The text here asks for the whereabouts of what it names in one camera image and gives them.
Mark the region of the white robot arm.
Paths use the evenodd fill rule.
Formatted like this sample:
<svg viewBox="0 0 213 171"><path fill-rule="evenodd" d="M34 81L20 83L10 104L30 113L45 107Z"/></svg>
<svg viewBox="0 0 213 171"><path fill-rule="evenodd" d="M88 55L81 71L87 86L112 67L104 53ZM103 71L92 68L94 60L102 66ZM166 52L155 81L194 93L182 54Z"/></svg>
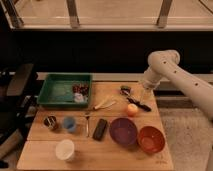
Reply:
<svg viewBox="0 0 213 171"><path fill-rule="evenodd" d="M154 51L148 56L149 67L142 75L142 87L154 90L165 77L213 121L213 86L178 66L176 50Z"/></svg>

